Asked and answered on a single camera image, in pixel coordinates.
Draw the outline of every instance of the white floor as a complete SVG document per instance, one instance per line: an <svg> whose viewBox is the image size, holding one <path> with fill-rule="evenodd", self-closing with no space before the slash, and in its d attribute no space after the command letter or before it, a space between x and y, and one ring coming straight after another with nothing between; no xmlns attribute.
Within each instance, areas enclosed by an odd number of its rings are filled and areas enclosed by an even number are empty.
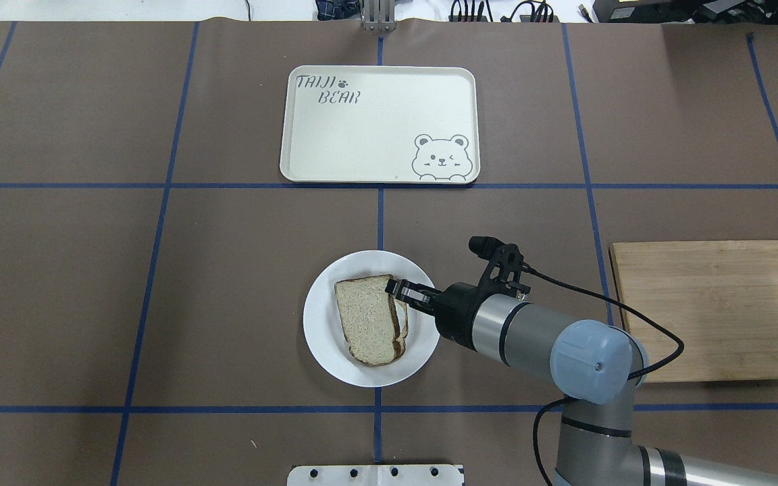
<svg viewBox="0 0 778 486"><path fill-rule="evenodd" d="M584 22L577 6L592 12L593 0L550 0L562 22ZM254 20L314 20L313 0L250 0ZM451 0L398 0L398 19L444 21ZM491 0L494 19L509 15L518 0ZM527 7L522 8L525 14ZM0 20L32 21L175 21L225 16L247 20L244 0L0 0Z"/></svg>

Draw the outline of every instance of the black band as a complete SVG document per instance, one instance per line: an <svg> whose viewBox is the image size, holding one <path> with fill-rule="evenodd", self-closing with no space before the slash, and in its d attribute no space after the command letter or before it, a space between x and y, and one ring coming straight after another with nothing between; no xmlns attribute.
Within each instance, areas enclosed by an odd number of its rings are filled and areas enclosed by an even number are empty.
<svg viewBox="0 0 778 486"><path fill-rule="evenodd" d="M509 366L509 363L506 362L506 334L509 332L509 323L512 323L512 320L515 319L515 314L518 314L518 311L528 304L530 304L530 302L522 302L517 307L513 308L512 312L509 312L509 315L506 316L506 320L503 321L503 327L500 328L500 360L506 366Z"/></svg>
<svg viewBox="0 0 778 486"><path fill-rule="evenodd" d="M639 446L639 451L642 453L642 470L644 470L644 486L650 486L650 454L648 454L648 448Z"/></svg>
<svg viewBox="0 0 778 486"><path fill-rule="evenodd" d="M632 437L632 431L623 431L620 429L609 429L608 427L599 427L599 425L574 421L573 419L567 417L562 418L561 422L568 425L569 427L575 427L583 431L589 431L589 433L597 433L600 435L608 435L611 437L624 437L624 439L629 439L629 437Z"/></svg>
<svg viewBox="0 0 778 486"><path fill-rule="evenodd" d="M686 486L686 468L683 459L677 452L657 449L662 458L662 468L665 470L665 486Z"/></svg>

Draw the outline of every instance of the bear drawing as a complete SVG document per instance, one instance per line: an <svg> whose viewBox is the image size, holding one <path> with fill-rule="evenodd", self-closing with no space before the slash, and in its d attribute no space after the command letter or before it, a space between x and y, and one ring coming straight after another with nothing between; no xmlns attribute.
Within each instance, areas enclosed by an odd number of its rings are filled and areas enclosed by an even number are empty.
<svg viewBox="0 0 778 486"><path fill-rule="evenodd" d="M413 172L420 181L466 181L473 172L473 161L467 156L466 136L456 135L450 139L432 138L430 135L416 137L416 158Z"/></svg>

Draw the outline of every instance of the rectangular tray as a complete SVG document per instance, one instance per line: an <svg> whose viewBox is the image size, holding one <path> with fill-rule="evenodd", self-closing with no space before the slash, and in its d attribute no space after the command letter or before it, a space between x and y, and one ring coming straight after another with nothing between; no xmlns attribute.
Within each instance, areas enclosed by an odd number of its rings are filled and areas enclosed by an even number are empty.
<svg viewBox="0 0 778 486"><path fill-rule="evenodd" d="M293 182L469 184L479 175L473 74L300 65L287 83L280 168Z"/></svg>

